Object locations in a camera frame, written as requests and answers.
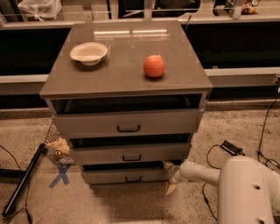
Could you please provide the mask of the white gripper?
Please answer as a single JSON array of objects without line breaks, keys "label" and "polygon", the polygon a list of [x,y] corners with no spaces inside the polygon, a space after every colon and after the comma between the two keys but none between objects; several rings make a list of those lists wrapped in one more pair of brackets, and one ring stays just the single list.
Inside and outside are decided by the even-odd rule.
[{"label": "white gripper", "polygon": [[183,179],[182,179],[179,165],[174,165],[172,161],[164,161],[163,164],[166,170],[169,169],[168,175],[169,175],[169,181],[171,183],[170,182],[166,183],[165,194],[170,195],[174,192],[174,190],[177,187],[175,184],[182,183]]}]

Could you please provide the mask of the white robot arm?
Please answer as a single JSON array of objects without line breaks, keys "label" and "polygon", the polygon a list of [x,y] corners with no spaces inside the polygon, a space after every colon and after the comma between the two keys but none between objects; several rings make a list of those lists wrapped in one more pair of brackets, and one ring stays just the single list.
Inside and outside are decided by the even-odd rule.
[{"label": "white robot arm", "polygon": [[177,184],[201,180],[218,189],[217,224],[275,224],[280,210],[280,174],[250,157],[231,157],[220,169],[190,160],[180,165],[164,162],[166,192]]}]

